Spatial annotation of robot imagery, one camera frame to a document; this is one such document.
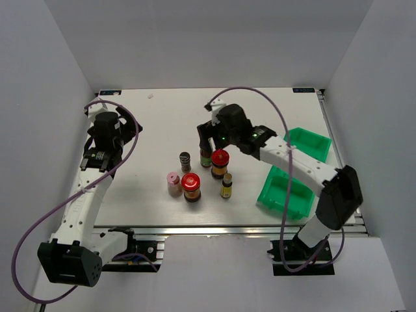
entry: gray wall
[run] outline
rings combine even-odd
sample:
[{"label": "gray wall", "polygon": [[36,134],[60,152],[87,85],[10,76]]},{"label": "gray wall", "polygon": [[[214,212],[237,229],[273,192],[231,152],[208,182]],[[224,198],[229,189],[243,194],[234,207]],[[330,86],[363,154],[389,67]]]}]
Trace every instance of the gray wall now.
[{"label": "gray wall", "polygon": [[408,311],[416,311],[416,2],[377,0],[327,89],[365,223],[379,235]]},{"label": "gray wall", "polygon": [[328,85],[372,0],[46,0],[94,90]]},{"label": "gray wall", "polygon": [[[26,311],[10,275],[23,232],[68,195],[85,136],[82,106],[93,93],[43,0],[4,0],[0,10],[0,302]],[[36,251],[56,220],[31,235],[18,276],[31,291]]]}]

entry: green tray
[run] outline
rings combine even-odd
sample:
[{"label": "green tray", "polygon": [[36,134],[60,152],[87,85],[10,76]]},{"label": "green tray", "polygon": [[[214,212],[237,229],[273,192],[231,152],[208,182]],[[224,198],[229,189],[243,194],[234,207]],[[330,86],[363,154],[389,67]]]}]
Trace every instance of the green tray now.
[{"label": "green tray", "polygon": [[[325,163],[331,146],[330,138],[302,128],[291,129],[289,134],[292,145],[316,160]],[[257,199],[257,204],[283,212],[288,180],[287,173],[273,166],[267,175],[265,185]],[[300,181],[293,179],[291,199],[287,211],[288,218],[299,220],[309,216],[314,198],[315,195],[310,189]]]}]

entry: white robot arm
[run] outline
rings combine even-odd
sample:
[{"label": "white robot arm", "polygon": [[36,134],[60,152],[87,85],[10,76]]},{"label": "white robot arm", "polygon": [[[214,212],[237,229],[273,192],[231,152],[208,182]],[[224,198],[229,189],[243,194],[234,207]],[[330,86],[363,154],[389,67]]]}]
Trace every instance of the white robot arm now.
[{"label": "white robot arm", "polygon": [[124,144],[136,135],[136,121],[121,107],[116,111],[109,112],[106,106],[95,104],[85,112],[93,126],[88,130],[90,137],[71,190],[72,194],[80,190],[83,194],[67,204],[57,232],[38,249],[38,258],[52,283],[92,287],[104,265],[129,251],[133,232],[128,229],[111,229],[92,239],[99,207],[114,174],[85,189],[122,161]]},{"label": "white robot arm", "polygon": [[[253,126],[237,104],[226,105],[220,99],[213,104],[205,106],[212,112],[212,120],[197,127],[202,150],[212,152],[209,140],[213,139],[217,149],[232,144],[259,161],[288,171],[289,153],[284,139],[268,127]],[[292,240],[295,252],[310,255],[332,230],[344,225],[363,197],[356,171],[349,166],[334,168],[298,149],[292,149],[292,163],[292,176],[319,197],[315,215]]]}]

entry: cable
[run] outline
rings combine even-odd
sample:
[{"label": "cable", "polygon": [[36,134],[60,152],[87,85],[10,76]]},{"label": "cable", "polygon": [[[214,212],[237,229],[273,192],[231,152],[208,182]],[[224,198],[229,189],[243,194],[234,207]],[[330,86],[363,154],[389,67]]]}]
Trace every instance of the cable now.
[{"label": "cable", "polygon": [[341,234],[342,234],[341,245],[340,245],[339,250],[338,250],[337,254],[335,255],[335,257],[332,258],[332,260],[329,260],[327,263],[317,265],[317,267],[319,267],[319,268],[327,267],[328,265],[331,265],[332,263],[335,262],[335,260],[338,259],[339,255],[341,254],[342,250],[344,249],[344,243],[345,243],[345,232],[344,232],[343,227],[341,228]]},{"label": "cable", "polygon": [[[84,109],[89,108],[90,106],[94,105],[94,104],[98,104],[98,103],[107,103],[107,104],[112,104],[115,105],[117,107],[120,107],[122,109],[124,109],[129,115],[130,117],[132,117],[132,119],[135,121],[135,128],[136,128],[136,136],[135,136],[135,140],[133,141],[133,145],[131,146],[131,149],[129,150],[129,153],[127,153],[127,155],[125,156],[125,158],[120,161],[119,164],[117,164],[113,169],[111,169],[110,171],[106,172],[102,177],[96,179],[95,181],[91,182],[90,184],[88,184],[84,189],[88,190],[91,189],[93,186],[97,185],[98,183],[100,183],[101,181],[103,181],[105,178],[109,177],[110,175],[112,175],[113,173],[115,173],[115,171],[117,169],[119,169],[119,167],[121,167],[121,165],[123,163],[126,162],[126,160],[128,160],[128,158],[130,157],[130,155],[132,154],[133,150],[136,147],[137,141],[138,141],[138,124],[136,121],[136,118],[133,116],[133,114],[127,110],[125,107],[123,107],[122,105],[113,102],[113,101],[107,101],[104,99],[100,99],[98,101],[92,101],[90,103],[88,103],[87,105],[85,105]],[[51,215],[53,215],[55,212],[57,212],[58,210],[60,210],[61,208],[65,207],[67,203],[72,202],[74,199],[78,198],[79,196],[81,196],[83,194],[83,191],[85,190],[80,190],[78,192],[76,192],[74,195],[70,196],[68,199],[64,200],[62,203],[60,203],[59,205],[57,205],[55,208],[53,208],[52,210],[50,210],[50,212],[46,213],[43,217],[41,217],[39,220],[37,220],[21,237],[21,239],[19,240],[18,244],[16,245],[16,248],[13,252],[13,257],[12,257],[12,279],[13,279],[13,283],[16,286],[17,290],[24,295],[24,297],[26,297],[26,299],[35,302],[37,304],[52,304],[54,302],[57,302],[63,298],[65,298],[67,295],[69,295],[70,293],[72,293],[75,288],[77,288],[77,286],[72,287],[70,290],[68,290],[67,292],[65,292],[64,294],[62,294],[61,296],[54,298],[54,299],[50,299],[50,300],[43,300],[43,299],[38,299],[35,298],[33,296],[31,296],[28,292],[25,291],[25,289],[23,289],[23,287],[20,285],[20,282],[18,280],[17,274],[16,274],[16,261],[18,258],[18,254],[21,248],[21,245],[23,244],[23,242],[26,240],[26,238],[29,236],[29,234],[39,225],[41,224],[44,220],[46,220],[47,218],[49,218]]]},{"label": "cable", "polygon": [[309,265],[314,265],[317,261],[318,261],[318,257],[316,256],[315,259],[313,260],[313,262],[310,263]]},{"label": "cable", "polygon": [[113,260],[120,260],[120,259],[123,259],[125,257],[136,257],[136,256],[145,259],[150,264],[150,266],[155,270],[155,272],[159,271],[159,270],[157,270],[157,267],[153,264],[153,262],[151,262],[149,260],[149,258],[147,258],[145,255],[142,255],[141,253],[136,253],[135,252],[135,253],[128,253],[127,255],[117,255],[116,257],[114,257],[112,259]]},{"label": "cable", "polygon": [[[137,253],[137,245],[136,245],[136,248],[135,249],[136,250],[133,252],[134,254]],[[133,261],[133,258],[134,257],[125,257],[125,258],[123,258],[123,260],[126,260],[126,261],[132,260]]]},{"label": "cable", "polygon": [[283,115],[282,115],[281,111],[279,110],[278,106],[272,101],[272,99],[270,99],[262,91],[260,91],[258,89],[255,89],[255,88],[250,88],[249,86],[234,86],[234,87],[231,87],[231,88],[226,88],[223,91],[220,91],[219,93],[217,93],[217,95],[214,96],[212,99],[210,99],[208,101],[207,105],[210,105],[218,96],[220,96],[220,95],[222,95],[222,94],[224,94],[228,91],[231,91],[231,90],[249,90],[249,91],[255,92],[255,93],[260,94],[261,96],[263,96],[274,107],[276,112],[279,114],[280,120],[283,124],[283,128],[285,129],[285,134],[286,134],[286,137],[287,137],[287,148],[288,148],[288,154],[289,154],[289,170],[288,170],[289,180],[287,182],[285,207],[283,209],[283,216],[281,218],[280,238],[279,238],[279,252],[280,252],[281,262],[283,263],[283,266],[285,267],[285,269],[287,271],[289,271],[290,273],[299,272],[299,271],[303,270],[305,267],[307,267],[310,264],[310,262],[312,260],[314,260],[314,258],[316,258],[316,256],[320,253],[320,251],[324,247],[326,241],[328,240],[328,236],[324,240],[322,240],[322,242],[319,244],[318,248],[311,255],[311,257],[308,260],[306,260],[306,262],[304,264],[298,266],[297,268],[289,268],[289,266],[287,265],[286,259],[285,259],[285,252],[284,252],[284,249],[283,249],[283,234],[285,233],[287,210],[288,210],[288,207],[289,207],[289,198],[290,198],[291,190],[292,190],[293,156],[292,156],[292,149],[291,149],[291,138],[289,136],[289,129],[287,128],[285,118],[283,117]]}]

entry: white table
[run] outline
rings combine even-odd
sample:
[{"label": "white table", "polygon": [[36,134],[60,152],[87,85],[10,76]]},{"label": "white table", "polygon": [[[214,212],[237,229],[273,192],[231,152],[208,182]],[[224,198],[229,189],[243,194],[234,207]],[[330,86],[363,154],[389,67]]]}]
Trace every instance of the white table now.
[{"label": "white table", "polygon": [[[270,165],[257,161],[230,146],[228,170],[233,174],[233,195],[220,197],[220,182],[199,164],[199,136],[196,126],[210,120],[204,105],[222,89],[122,90],[119,96],[101,96],[128,108],[144,130],[136,150],[117,171],[99,210],[96,226],[270,226],[280,225],[280,214],[261,210],[257,197]],[[329,137],[315,93],[294,94],[291,88],[261,88],[281,109],[289,129],[304,129]],[[241,105],[253,125],[265,125],[283,134],[279,116],[260,95],[246,90],[221,96],[228,104]],[[131,144],[126,145],[124,155]],[[201,178],[202,197],[188,204],[181,196],[171,198],[166,175],[180,174],[179,154],[191,155],[192,171]],[[328,164],[337,166],[333,148]],[[316,209],[315,198],[310,216]],[[304,224],[306,220],[288,222]],[[348,223],[353,224],[354,217]]]}]

